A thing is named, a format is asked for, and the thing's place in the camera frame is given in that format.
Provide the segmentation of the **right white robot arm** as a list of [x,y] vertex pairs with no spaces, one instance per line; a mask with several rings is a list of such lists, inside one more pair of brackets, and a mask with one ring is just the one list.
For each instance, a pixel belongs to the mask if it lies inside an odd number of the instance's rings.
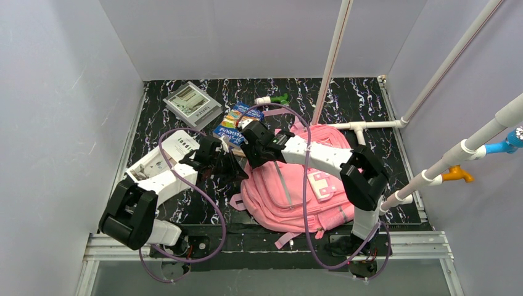
[[246,120],[237,129],[245,141],[241,149],[252,168],[279,161],[314,168],[341,180],[348,201],[355,207],[352,236],[370,240],[379,227],[379,207],[389,174],[381,160],[364,145],[353,149],[327,146],[281,130],[270,131],[259,121]]

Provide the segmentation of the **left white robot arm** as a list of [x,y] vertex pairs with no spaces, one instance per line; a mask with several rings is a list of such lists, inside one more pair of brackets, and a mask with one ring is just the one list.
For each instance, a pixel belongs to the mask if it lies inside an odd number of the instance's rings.
[[145,244],[175,246],[182,229],[157,219],[157,209],[206,177],[242,181],[247,173],[224,141],[203,136],[196,141],[178,130],[127,169],[99,221],[100,232],[132,250]]

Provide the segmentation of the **blue treehouse story book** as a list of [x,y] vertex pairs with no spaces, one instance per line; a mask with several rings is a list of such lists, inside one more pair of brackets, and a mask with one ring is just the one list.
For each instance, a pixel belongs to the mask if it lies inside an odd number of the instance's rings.
[[229,146],[232,149],[239,149],[240,144],[244,142],[244,137],[236,129],[236,124],[239,117],[250,108],[249,105],[238,102],[224,117],[221,123],[213,130],[213,135],[216,138],[222,136],[228,137]]

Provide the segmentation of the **pink student backpack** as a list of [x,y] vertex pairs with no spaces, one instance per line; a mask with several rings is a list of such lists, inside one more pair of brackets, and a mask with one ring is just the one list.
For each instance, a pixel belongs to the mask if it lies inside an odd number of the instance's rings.
[[249,179],[229,204],[249,212],[266,229],[281,232],[275,242],[281,249],[308,226],[316,239],[353,220],[355,207],[348,201],[340,179],[301,165],[267,162],[244,168]]

